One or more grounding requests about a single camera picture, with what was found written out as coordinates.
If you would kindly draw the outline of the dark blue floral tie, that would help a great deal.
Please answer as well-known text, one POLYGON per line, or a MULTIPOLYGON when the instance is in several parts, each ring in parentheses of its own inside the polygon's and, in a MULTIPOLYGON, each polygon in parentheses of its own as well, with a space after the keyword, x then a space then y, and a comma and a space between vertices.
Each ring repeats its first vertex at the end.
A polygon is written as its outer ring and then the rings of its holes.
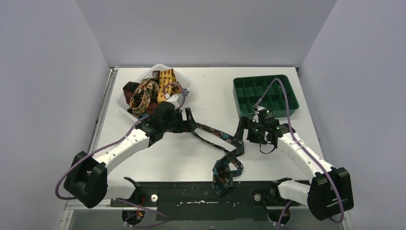
POLYGON ((192 132, 192 134, 202 142, 211 145, 216 149, 222 150, 225 153, 225 155, 222 158, 216 161, 212 169, 213 191, 218 197, 222 197, 234 187, 234 178, 242 175, 244 166, 238 159, 238 157, 244 155, 245 153, 244 141, 234 143, 233 141, 234 135, 230 135, 226 132, 223 132, 221 130, 212 128, 210 126, 201 123, 197 123, 197 125, 199 129, 213 134, 217 138, 232 145, 235 148, 234 150, 229 151, 222 146, 219 146, 202 138, 196 133, 196 131, 192 132))

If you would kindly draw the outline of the white plastic basket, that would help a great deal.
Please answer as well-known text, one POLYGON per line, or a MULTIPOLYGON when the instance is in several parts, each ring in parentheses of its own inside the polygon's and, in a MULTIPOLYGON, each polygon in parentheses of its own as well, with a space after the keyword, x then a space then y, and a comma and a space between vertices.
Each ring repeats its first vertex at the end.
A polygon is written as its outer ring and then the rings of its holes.
POLYGON ((161 102, 184 105, 192 82, 178 71, 156 64, 135 81, 129 81, 117 96, 116 106, 124 115, 136 121, 155 113, 161 102))

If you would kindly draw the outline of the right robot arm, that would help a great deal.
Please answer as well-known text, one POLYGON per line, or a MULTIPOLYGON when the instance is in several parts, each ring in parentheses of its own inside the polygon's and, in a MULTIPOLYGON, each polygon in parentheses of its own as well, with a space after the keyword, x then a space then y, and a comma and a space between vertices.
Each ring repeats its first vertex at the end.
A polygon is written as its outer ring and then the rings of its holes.
POLYGON ((317 220, 332 219, 335 215, 342 219, 344 212, 354 208, 350 173, 319 157, 291 124, 281 124, 271 109, 261 108, 252 117, 241 117, 238 126, 248 131, 249 142, 273 145, 306 176, 307 184, 291 178, 274 181, 274 193, 278 199, 308 207, 317 220))

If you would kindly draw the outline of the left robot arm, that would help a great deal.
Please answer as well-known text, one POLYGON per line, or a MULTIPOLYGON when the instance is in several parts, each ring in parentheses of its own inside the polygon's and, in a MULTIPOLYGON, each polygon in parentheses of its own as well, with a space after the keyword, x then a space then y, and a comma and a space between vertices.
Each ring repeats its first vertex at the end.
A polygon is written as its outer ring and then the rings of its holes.
POLYGON ((64 189, 87 208, 115 198, 135 206, 142 198, 136 182, 130 177, 110 179, 109 173, 135 153, 161 140, 165 133, 192 132, 197 127, 189 107, 181 110, 163 102, 154 114, 138 119, 119 140, 89 154, 78 153, 67 173, 64 189))

